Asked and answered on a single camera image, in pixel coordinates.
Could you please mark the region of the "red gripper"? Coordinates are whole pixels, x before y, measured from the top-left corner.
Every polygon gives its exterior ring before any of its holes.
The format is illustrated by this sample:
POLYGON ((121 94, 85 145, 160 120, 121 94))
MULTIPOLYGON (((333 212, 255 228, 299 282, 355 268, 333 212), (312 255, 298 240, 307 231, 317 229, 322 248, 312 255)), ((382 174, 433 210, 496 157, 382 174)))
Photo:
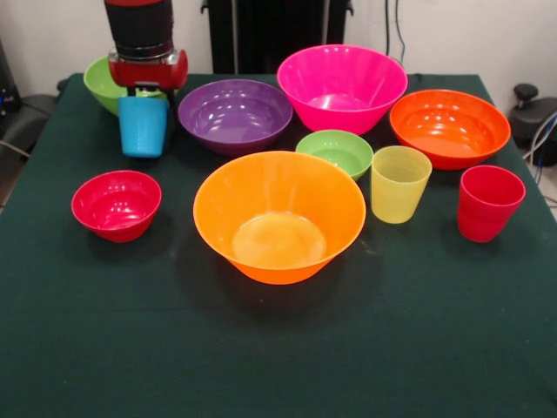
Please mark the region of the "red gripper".
POLYGON ((185 86, 188 73, 188 58, 185 50, 172 50, 165 57, 152 60, 131 60, 121 57, 115 49, 108 55, 108 65, 113 81, 127 88, 129 97, 136 96, 135 88, 167 91, 171 114, 171 128, 178 128, 178 106, 176 92, 185 86))

